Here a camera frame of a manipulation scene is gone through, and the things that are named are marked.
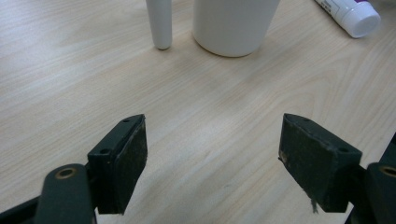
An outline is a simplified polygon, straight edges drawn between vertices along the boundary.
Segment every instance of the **white paper cup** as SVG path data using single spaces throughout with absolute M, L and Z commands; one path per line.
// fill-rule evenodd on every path
M 215 54 L 241 57 L 262 44 L 279 0 L 195 0 L 192 33 Z

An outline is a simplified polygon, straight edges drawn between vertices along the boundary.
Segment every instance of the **white cup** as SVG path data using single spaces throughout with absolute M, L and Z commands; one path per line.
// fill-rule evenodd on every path
M 172 43 L 171 0 L 146 0 L 154 45 Z M 215 54 L 241 57 L 262 44 L 279 0 L 195 0 L 192 33 Z
M 279 0 L 195 0 L 192 33 L 215 54 L 248 55 L 262 44 Z

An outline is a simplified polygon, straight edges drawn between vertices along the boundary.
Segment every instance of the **wooden table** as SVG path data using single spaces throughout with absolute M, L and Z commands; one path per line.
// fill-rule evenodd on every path
M 143 0 L 0 4 L 0 211 L 40 194 L 121 119 L 147 117 L 148 163 L 124 216 L 99 223 L 343 223 L 313 214 L 277 159 L 282 116 L 319 123 L 378 161 L 396 131 L 396 4 L 375 0 L 353 39 L 313 0 L 281 1 L 242 58 L 201 49 L 192 0 L 172 48 L 153 47 Z

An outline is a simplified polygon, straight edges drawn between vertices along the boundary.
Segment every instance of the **bottle cap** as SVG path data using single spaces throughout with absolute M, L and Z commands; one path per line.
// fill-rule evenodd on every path
M 342 19 L 343 28 L 354 38 L 370 34 L 381 22 L 378 13 L 368 2 L 360 2 Z

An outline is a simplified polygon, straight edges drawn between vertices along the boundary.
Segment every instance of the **black bracket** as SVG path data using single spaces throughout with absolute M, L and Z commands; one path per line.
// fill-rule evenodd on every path
M 0 223 L 96 223 L 99 214 L 123 214 L 146 166 L 144 115 L 120 121 L 88 153 L 88 163 L 51 171 L 39 197 L 0 214 Z
M 380 162 L 359 166 L 361 152 L 314 121 L 285 114 L 279 159 L 325 212 L 354 209 L 346 223 L 396 223 L 396 135 Z

